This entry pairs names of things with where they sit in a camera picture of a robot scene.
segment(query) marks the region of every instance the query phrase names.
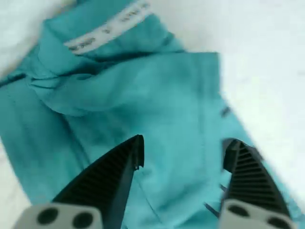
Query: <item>clothing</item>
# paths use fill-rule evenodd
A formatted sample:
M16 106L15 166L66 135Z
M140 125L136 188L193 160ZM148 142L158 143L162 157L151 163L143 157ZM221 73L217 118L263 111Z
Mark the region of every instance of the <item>clothing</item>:
M139 23L96 47L115 31L96 28L128 4L110 25ZM123 227L216 228L204 204L220 202L221 140L251 141L232 113L221 117L218 55L184 51L149 7L88 0L45 21L38 45L0 84L0 136L36 204L141 134L145 166L134 174Z

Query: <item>white label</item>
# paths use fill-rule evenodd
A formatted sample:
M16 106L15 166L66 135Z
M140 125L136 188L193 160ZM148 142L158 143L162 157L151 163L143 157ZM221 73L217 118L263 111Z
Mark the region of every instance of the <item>white label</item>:
M147 0L136 1L104 25L81 37L66 42L64 45L74 54L92 51L141 23L151 13L151 6Z

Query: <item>teal fabric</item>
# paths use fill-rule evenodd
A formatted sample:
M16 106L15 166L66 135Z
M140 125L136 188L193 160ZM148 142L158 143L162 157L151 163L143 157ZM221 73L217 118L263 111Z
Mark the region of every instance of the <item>teal fabric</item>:
M0 83L0 136L33 204L50 201L84 168L135 134L145 167L134 175L124 228L216 228L221 140L251 145L219 95L216 53L187 53L151 15L83 55L63 43L130 1L87 0L47 20L41 39Z

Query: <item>white surface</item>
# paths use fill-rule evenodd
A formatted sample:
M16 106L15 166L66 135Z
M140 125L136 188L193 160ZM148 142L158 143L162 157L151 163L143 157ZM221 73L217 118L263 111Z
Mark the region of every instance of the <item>white surface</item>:
M0 75L31 48L41 21L61 2L0 1ZM189 50L222 54L224 96L264 157L304 203L305 1L153 0L153 7ZM16 179L3 175L9 166L1 161L0 182L7 186L0 189L0 212L5 213L0 223L10 228L18 214L14 206L21 209L27 201L17 191Z

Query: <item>screw hole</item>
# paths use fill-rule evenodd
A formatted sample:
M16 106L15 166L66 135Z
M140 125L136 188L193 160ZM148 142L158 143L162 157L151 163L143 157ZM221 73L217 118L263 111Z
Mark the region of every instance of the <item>screw hole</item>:
M280 229L291 229L289 224L285 220L277 217L270 218L268 220L268 224Z
M249 213L246 209L237 206L237 205L231 205L228 210L236 215L242 216L242 217L250 217Z
M37 221L40 225L48 225L54 222L57 216L58 210L56 208L48 208L38 215Z
M93 222L93 215L88 212L82 212L74 217L73 226L77 229L88 228Z

